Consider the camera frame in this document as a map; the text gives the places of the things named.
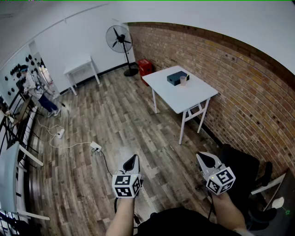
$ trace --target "white shirt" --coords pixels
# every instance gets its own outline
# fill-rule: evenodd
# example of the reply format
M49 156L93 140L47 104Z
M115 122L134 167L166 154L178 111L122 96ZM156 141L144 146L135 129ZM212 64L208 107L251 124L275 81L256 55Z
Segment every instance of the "white shirt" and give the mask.
M42 94L44 93L43 88L36 84L35 80L33 79L33 76L28 71L26 75L26 82L24 83L24 87L28 90L28 92L37 98L38 100L41 98Z

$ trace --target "cup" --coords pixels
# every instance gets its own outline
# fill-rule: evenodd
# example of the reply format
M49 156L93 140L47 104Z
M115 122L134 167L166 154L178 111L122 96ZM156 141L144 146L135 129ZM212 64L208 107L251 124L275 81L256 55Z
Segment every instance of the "cup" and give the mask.
M186 84L186 76L180 76L180 85L184 86Z

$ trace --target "fan base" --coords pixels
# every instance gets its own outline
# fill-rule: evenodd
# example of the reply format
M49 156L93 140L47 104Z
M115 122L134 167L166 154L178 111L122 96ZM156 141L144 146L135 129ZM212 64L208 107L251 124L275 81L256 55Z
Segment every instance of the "fan base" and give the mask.
M138 73L138 69L132 68L132 69L128 69L124 72L125 76L134 76Z

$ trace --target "brick wall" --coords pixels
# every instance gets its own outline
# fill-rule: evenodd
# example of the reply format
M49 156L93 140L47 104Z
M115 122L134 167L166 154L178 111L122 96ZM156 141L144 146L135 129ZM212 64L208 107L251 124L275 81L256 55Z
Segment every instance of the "brick wall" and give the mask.
M212 31L130 23L136 60L180 65L218 90L204 123L223 143L295 174L295 76L260 50Z

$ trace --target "wooden floor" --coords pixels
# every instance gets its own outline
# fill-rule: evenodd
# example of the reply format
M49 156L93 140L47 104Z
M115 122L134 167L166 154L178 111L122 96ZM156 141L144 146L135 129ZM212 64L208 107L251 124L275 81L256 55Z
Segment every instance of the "wooden floor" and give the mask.
M101 76L100 85L95 80L81 85L77 96L71 91L62 95L59 100L66 108L58 119L37 116L41 124L51 127L61 122L65 128L63 138L55 137L52 145L94 141L102 146L111 173L122 159L138 154L144 182L135 211L141 221L177 206L207 216L209 201L194 189L202 180L195 154L216 153L216 145L203 130L197 134L193 120L186 122L179 145L182 114L175 114L159 96L160 112L155 114L150 87L139 75L124 77L123 71ZM51 147L52 136L38 122L34 131L40 140L33 138L33 147L44 166L30 169L31 211L51 218L35 220L42 224L42 234L105 235L114 217L114 194L103 157L91 153L89 144L62 150Z

